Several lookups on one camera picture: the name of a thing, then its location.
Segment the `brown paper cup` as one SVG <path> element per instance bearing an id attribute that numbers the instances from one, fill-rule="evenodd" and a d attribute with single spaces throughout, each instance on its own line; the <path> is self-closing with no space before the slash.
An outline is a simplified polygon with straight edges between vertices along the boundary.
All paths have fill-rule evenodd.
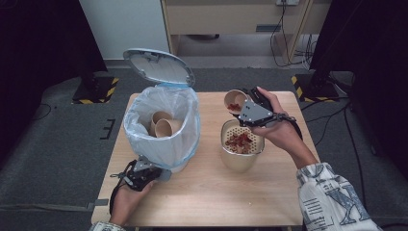
<path id="1" fill-rule="evenodd" d="M 172 119 L 172 115 L 167 113 L 167 112 L 155 112 L 152 117 L 151 117 L 151 121 L 150 121 L 150 128 L 149 128 L 149 134 L 152 137 L 156 136 L 156 132 L 155 132 L 155 128 L 156 128 L 156 124 L 160 119 Z"/>
<path id="2" fill-rule="evenodd" d="M 229 90 L 224 97 L 224 106 L 227 109 L 227 106 L 231 103 L 239 104 L 241 107 L 247 100 L 247 95 L 241 90 Z M 233 115 L 238 115 L 239 112 L 231 112 L 228 110 L 229 113 Z"/>
<path id="3" fill-rule="evenodd" d="M 178 119 L 159 119 L 155 126 L 157 138 L 171 137 L 182 127 L 183 121 Z"/>

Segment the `clear plastic bin liner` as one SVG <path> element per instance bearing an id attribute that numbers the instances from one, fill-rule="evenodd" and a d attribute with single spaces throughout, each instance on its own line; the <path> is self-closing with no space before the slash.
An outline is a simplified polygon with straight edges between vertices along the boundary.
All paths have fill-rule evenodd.
<path id="1" fill-rule="evenodd" d="M 181 129 L 167 138 L 148 134 L 152 116 L 166 112 L 182 121 Z M 200 139 L 199 100 L 184 85 L 160 84 L 142 91 L 123 119 L 126 137 L 136 154 L 159 167 L 178 171 L 195 154 Z"/>

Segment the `red-brown food scraps in strainer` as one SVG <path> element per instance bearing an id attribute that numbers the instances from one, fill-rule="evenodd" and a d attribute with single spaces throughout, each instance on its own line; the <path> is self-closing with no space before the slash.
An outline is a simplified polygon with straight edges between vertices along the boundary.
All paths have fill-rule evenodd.
<path id="1" fill-rule="evenodd" d="M 246 132 L 242 134 L 233 133 L 224 144 L 233 152 L 238 154 L 248 154 L 253 140 Z"/>

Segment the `light wooden desk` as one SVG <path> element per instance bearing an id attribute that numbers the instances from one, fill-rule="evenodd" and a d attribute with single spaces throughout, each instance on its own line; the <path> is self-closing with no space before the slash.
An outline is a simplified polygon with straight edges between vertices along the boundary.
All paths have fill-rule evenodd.
<path id="1" fill-rule="evenodd" d="M 170 52 L 181 35 L 275 34 L 283 62 L 293 61 L 303 35 L 320 33 L 333 0 L 300 0 L 276 6 L 276 0 L 161 0 Z"/>

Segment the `black stand with striped base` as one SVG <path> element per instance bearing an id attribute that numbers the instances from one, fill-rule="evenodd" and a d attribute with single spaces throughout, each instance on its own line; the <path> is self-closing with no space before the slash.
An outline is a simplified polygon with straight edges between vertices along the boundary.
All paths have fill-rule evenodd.
<path id="1" fill-rule="evenodd" d="M 107 70 L 82 71 L 80 78 L 81 83 L 72 96 L 73 104 L 107 103 L 118 83 L 118 78 Z"/>
<path id="2" fill-rule="evenodd" d="M 301 102 L 337 101 L 339 98 L 329 78 L 318 72 L 297 73 L 291 80 Z"/>

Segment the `white cabinet panel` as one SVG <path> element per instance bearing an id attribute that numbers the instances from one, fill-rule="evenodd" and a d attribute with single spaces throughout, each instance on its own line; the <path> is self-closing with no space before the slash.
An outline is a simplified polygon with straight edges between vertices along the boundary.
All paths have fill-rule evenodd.
<path id="1" fill-rule="evenodd" d="M 80 0 L 104 60 L 129 48 L 169 51 L 161 0 Z"/>

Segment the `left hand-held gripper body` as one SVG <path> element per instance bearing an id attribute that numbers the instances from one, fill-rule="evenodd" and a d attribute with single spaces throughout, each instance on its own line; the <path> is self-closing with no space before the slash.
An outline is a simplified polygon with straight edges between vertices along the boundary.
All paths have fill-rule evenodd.
<path id="1" fill-rule="evenodd" d="M 111 177 L 119 179 L 117 188 L 126 184 L 130 189 L 141 192 L 147 184 L 158 178 L 158 168 L 140 156 L 137 160 L 131 161 L 120 173 L 111 174 Z"/>

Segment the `printed white left sleeve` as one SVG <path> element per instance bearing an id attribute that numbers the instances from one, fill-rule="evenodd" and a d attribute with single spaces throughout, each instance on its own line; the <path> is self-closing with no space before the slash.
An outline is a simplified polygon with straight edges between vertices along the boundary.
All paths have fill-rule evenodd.
<path id="1" fill-rule="evenodd" d="M 105 222 L 105 221 L 98 221 L 94 223 L 88 231 L 126 231 L 120 225 Z"/>

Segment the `black curtain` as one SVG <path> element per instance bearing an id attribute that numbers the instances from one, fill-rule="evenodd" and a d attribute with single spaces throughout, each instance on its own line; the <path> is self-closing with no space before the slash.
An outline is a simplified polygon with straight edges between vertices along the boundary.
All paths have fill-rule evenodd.
<path id="1" fill-rule="evenodd" d="M 0 0 L 0 165 L 47 88 L 105 69 L 79 0 Z"/>
<path id="2" fill-rule="evenodd" d="M 332 0 L 311 68 L 354 74 L 351 98 L 376 152 L 408 180 L 408 0 Z"/>

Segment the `white and blue pedal bin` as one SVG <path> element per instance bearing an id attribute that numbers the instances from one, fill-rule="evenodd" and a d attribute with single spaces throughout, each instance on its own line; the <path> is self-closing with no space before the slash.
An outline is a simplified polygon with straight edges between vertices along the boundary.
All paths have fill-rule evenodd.
<path id="1" fill-rule="evenodd" d="M 124 60 L 131 66 L 139 76 L 160 84 L 184 85 L 192 88 L 194 75 L 190 67 L 178 57 L 167 52 L 134 48 L 123 53 Z M 173 172 L 172 169 L 160 167 L 163 172 L 157 179 L 166 181 Z"/>

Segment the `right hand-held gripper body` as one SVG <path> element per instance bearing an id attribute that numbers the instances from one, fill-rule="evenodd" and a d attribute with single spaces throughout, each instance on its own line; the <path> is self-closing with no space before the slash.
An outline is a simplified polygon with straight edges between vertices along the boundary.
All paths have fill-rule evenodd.
<path id="1" fill-rule="evenodd" d="M 241 112 L 238 115 L 240 125 L 247 127 L 269 127 L 274 122 L 290 119 L 285 114 L 275 113 L 248 99 L 244 101 Z"/>

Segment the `beige container with strainer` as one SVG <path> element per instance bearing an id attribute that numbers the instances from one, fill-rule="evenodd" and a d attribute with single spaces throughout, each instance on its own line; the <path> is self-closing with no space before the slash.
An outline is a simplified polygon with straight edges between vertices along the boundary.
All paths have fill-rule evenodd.
<path id="1" fill-rule="evenodd" d="M 242 134 L 246 132 L 253 140 L 248 154 L 238 154 L 231 151 L 224 142 L 233 133 Z M 221 154 L 221 161 L 226 167 L 236 172 L 246 172 L 255 163 L 258 155 L 261 154 L 265 148 L 265 139 L 254 135 L 247 127 L 241 127 L 239 122 L 235 119 L 227 120 L 221 128 L 220 133 L 221 145 L 223 153 Z"/>

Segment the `printed white right sleeve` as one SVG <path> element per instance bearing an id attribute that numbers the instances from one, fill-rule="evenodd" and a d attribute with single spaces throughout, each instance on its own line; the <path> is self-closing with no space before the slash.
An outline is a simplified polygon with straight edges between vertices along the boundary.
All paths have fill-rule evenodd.
<path id="1" fill-rule="evenodd" d="M 327 163 L 299 169 L 298 199 L 307 231 L 383 231 L 354 187 Z"/>

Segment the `person's right hand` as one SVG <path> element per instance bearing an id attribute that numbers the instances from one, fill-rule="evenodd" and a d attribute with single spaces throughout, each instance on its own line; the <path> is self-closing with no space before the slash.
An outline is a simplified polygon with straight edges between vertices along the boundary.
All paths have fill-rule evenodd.
<path id="1" fill-rule="evenodd" d="M 276 113 L 286 113 L 281 107 L 275 94 L 262 89 L 261 87 L 257 87 L 257 90 L 269 100 Z M 277 122 L 271 127 L 253 127 L 250 128 L 250 130 L 253 134 L 264 137 L 277 147 L 287 151 L 292 156 L 301 156 L 308 150 L 305 143 L 296 133 L 294 127 L 288 121 Z"/>

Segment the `printed white sleeve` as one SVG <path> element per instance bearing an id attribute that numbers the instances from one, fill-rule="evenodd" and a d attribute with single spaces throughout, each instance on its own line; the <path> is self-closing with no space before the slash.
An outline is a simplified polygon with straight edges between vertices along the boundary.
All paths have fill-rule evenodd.
<path id="1" fill-rule="evenodd" d="M 354 187 L 327 163 L 299 169 L 298 199 L 307 231 L 383 231 Z"/>
<path id="2" fill-rule="evenodd" d="M 98 221 L 94 223 L 88 231 L 126 231 L 120 225 L 105 222 L 105 221 Z"/>

